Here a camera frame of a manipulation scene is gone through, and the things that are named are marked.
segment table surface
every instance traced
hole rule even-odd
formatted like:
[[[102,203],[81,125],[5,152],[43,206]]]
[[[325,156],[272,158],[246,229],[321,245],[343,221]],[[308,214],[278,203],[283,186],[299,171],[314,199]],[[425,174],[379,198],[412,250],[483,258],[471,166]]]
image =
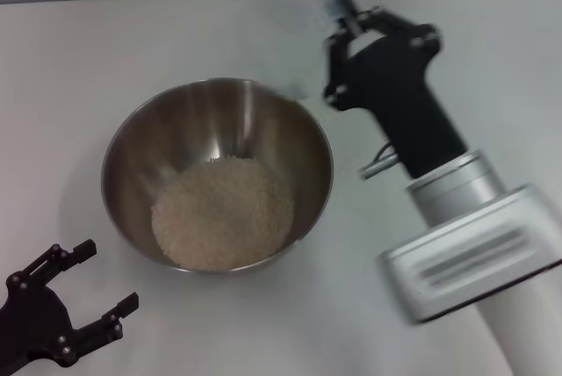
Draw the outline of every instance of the table surface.
[[[562,205],[559,0],[357,0],[438,25],[429,82],[508,186],[532,181]],[[123,340],[62,371],[20,374],[285,376],[511,374],[474,307],[407,324],[375,260],[424,229],[400,167],[363,183],[383,135],[366,112],[321,102],[323,0],[95,0],[0,6],[0,275],[54,242],[97,256],[51,283],[75,327],[132,291]],[[105,148],[125,117],[169,87],[256,79],[324,127],[334,190],[320,222],[272,266],[239,278],[152,264],[112,227],[100,195]],[[559,272],[543,278],[560,287]],[[5,290],[0,293],[5,298]]]

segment metal bowl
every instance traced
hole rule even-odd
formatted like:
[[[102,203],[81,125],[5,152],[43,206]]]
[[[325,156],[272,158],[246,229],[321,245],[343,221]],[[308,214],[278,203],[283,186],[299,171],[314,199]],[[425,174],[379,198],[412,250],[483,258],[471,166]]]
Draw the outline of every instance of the metal bowl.
[[[261,262],[228,272],[266,264],[312,229],[328,201],[333,171],[328,141],[313,117],[259,83],[226,78],[191,83],[139,107],[105,153],[105,209],[144,256],[181,271],[201,272],[164,256],[152,231],[151,207],[179,172],[226,156],[256,158],[291,187],[295,214],[285,244]]]

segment uncooked rice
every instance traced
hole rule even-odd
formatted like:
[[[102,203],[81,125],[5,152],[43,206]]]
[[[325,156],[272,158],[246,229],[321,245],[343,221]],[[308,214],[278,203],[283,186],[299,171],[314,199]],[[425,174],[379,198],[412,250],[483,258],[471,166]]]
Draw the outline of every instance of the uncooked rice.
[[[257,160],[221,158],[176,176],[152,208],[164,254],[186,269],[228,271],[275,253],[292,226],[289,188]]]

